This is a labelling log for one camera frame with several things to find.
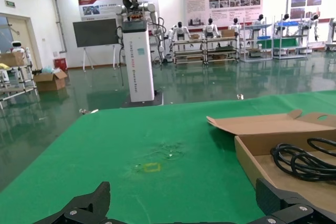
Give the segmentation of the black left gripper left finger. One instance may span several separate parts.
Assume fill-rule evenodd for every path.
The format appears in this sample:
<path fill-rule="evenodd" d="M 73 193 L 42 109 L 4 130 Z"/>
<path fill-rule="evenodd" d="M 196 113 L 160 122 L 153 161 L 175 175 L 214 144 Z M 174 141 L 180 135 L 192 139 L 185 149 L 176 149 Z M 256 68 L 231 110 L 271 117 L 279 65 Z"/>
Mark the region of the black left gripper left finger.
<path fill-rule="evenodd" d="M 110 201 L 110 183 L 102 182 L 94 192 L 74 197 L 62 210 L 36 223 L 106 223 Z"/>

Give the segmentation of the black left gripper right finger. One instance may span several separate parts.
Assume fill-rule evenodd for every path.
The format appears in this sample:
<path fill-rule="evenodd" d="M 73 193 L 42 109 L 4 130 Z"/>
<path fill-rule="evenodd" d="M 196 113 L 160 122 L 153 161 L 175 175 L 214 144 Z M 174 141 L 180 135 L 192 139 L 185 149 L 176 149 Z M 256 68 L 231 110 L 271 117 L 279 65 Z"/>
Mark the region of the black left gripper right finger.
<path fill-rule="evenodd" d="M 256 180 L 256 202 L 263 217 L 251 223 L 335 223 L 335 214 L 321 209 L 299 193 L 281 190 L 264 178 Z"/>

